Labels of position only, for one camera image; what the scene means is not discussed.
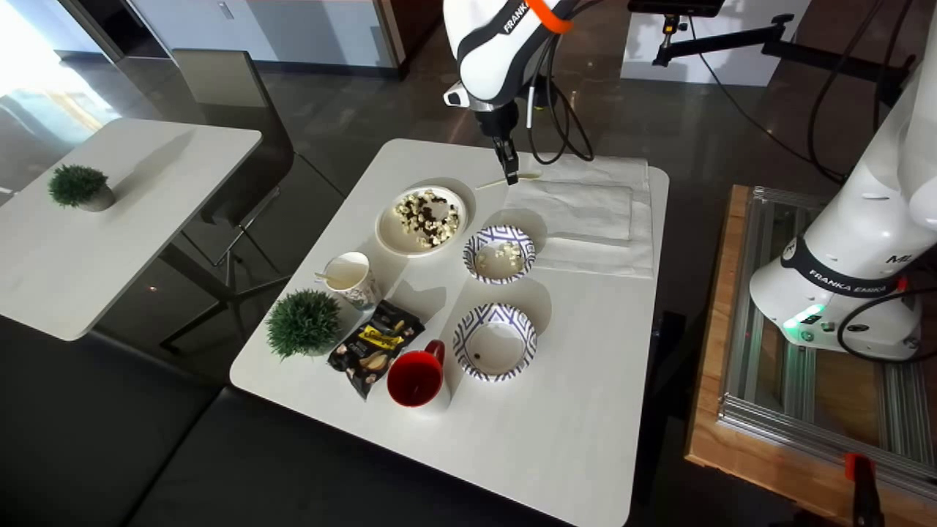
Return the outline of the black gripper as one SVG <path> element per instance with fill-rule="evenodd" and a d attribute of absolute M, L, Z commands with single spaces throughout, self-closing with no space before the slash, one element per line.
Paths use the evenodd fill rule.
<path fill-rule="evenodd" d="M 483 110 L 480 114 L 480 127 L 487 136 L 495 139 L 495 155 L 501 160 L 501 170 L 504 170 L 504 179 L 509 184 L 520 180 L 520 152 L 517 152 L 517 143 L 514 143 L 514 127 L 520 122 L 520 104 L 517 101 L 506 101 L 495 110 Z"/>

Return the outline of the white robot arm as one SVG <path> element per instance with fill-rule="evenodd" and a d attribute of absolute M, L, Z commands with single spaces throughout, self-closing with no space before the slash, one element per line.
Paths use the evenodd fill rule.
<path fill-rule="evenodd" d="M 509 139 L 533 60 L 571 28 L 581 0 L 443 0 L 458 81 L 448 107 L 473 110 L 495 139 L 504 179 L 520 180 Z M 927 359 L 924 293 L 905 265 L 937 243 L 937 16 L 924 60 L 881 119 L 837 196 L 771 264 L 751 297 L 795 345 L 877 362 Z"/>

